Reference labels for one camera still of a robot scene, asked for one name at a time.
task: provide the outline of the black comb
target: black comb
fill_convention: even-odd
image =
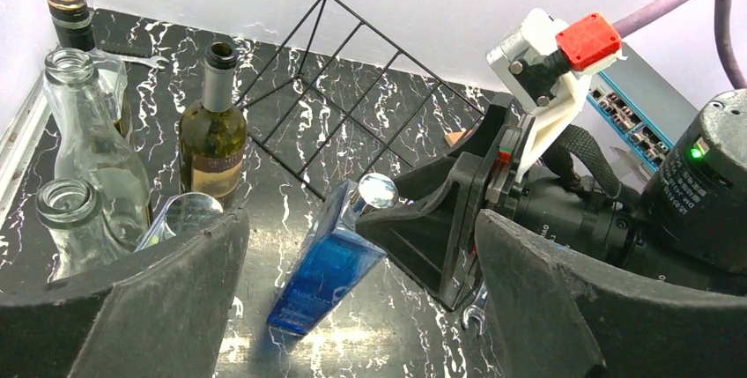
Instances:
[[[138,58],[149,58],[152,55],[151,47],[132,46],[128,43],[114,43],[112,41],[99,41],[97,48],[110,54],[136,56]]]

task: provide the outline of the table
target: table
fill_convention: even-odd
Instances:
[[[175,123],[185,107],[200,97],[202,60],[214,40],[229,39],[240,52],[234,91],[244,88],[271,59],[277,47],[164,21],[120,12],[96,10],[97,40],[151,46],[171,64],[165,71],[129,65],[127,89],[133,106],[134,140],[152,181],[155,211],[178,192]],[[249,94],[251,100],[287,78],[297,68],[300,52],[285,50]],[[309,67],[328,58],[309,55]],[[376,67],[336,60],[317,86],[340,107],[350,108],[352,95],[378,77]],[[425,94],[417,75],[388,72],[352,116],[375,136],[387,139]],[[476,105],[486,107],[492,93],[456,85]],[[258,137],[272,129],[297,96],[292,85],[247,111],[249,128]],[[464,101],[436,92],[407,123],[392,148],[373,170],[396,175],[446,148],[444,132],[463,130],[476,118]],[[292,167],[344,118],[331,103],[310,93],[281,124],[268,147]],[[56,250],[34,211],[34,196],[52,179],[59,132],[50,118],[37,145],[8,217],[0,229],[0,291],[19,292],[47,282]],[[381,147],[381,142],[348,118],[305,172],[323,192],[344,177],[355,178]],[[388,260],[379,264],[307,337],[294,343],[268,330],[265,319],[276,289],[296,256],[303,235],[321,202],[267,152],[252,143],[237,198],[252,212],[247,257],[214,376],[502,376],[504,353],[488,330],[477,337],[461,329],[458,314],[447,313],[435,300]]]

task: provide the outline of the gray foil neck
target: gray foil neck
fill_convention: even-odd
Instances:
[[[366,174],[351,195],[351,210],[363,215],[375,209],[387,209],[399,200],[399,193],[392,180],[383,174]]]
[[[233,96],[233,70],[219,70],[203,62],[203,107],[211,112],[224,112],[231,108]]]

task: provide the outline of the red plastic connector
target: red plastic connector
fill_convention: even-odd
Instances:
[[[574,71],[583,71],[623,47],[618,31],[599,12],[571,24],[555,41]]]

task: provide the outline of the blue liquid bottle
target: blue liquid bottle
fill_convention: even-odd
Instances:
[[[360,215],[396,204],[395,184],[382,174],[367,174],[360,184],[344,181],[325,202],[308,231],[267,324],[305,336],[386,252],[355,233]]]

